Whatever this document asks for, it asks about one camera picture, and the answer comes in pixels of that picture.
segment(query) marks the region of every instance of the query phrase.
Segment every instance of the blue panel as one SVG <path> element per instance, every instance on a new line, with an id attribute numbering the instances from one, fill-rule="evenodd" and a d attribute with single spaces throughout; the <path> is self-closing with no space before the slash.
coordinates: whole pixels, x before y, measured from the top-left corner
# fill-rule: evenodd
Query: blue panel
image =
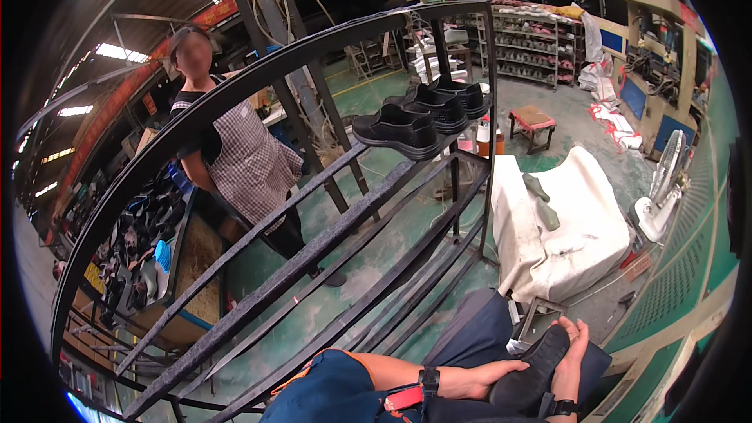
<path id="1" fill-rule="evenodd" d="M 663 115 L 663 119 L 660 122 L 660 128 L 658 129 L 658 135 L 656 136 L 656 142 L 653 144 L 653 149 L 663 152 L 665 144 L 669 141 L 669 137 L 671 137 L 671 133 L 674 132 L 674 129 L 681 129 L 684 131 L 684 135 L 687 136 L 687 144 L 692 144 L 692 139 L 695 138 L 694 129 L 682 125 L 682 123 L 676 121 L 672 117 Z"/>
<path id="2" fill-rule="evenodd" d="M 601 29 L 601 41 L 606 48 L 613 49 L 616 52 L 624 52 L 624 39 L 615 33 Z"/>
<path id="3" fill-rule="evenodd" d="M 637 119 L 642 119 L 645 110 L 645 93 L 629 77 L 625 77 L 624 88 L 619 93 L 619 98 L 624 100 L 626 106 L 632 110 Z"/>

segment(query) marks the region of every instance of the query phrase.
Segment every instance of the black t-shirt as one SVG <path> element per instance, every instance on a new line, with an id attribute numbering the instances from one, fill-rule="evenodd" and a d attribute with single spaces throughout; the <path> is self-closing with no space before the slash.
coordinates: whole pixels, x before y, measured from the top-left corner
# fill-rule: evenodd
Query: black t-shirt
<path id="1" fill-rule="evenodd" d="M 383 9 L 384 11 L 387 11 L 406 6 L 408 6 L 407 0 L 388 0 L 387 3 L 383 5 Z"/>
<path id="2" fill-rule="evenodd" d="M 211 76 L 216 84 L 226 80 L 223 76 Z M 199 99 L 205 92 L 202 91 L 184 91 L 177 92 L 175 101 L 170 111 L 170 121 L 177 115 L 181 114 L 185 108 Z M 185 158 L 189 155 L 201 151 L 201 156 L 207 165 L 212 165 L 222 152 L 222 138 L 217 132 L 214 125 L 204 127 L 198 134 L 193 134 L 186 139 L 186 142 L 177 150 L 177 158 Z"/>

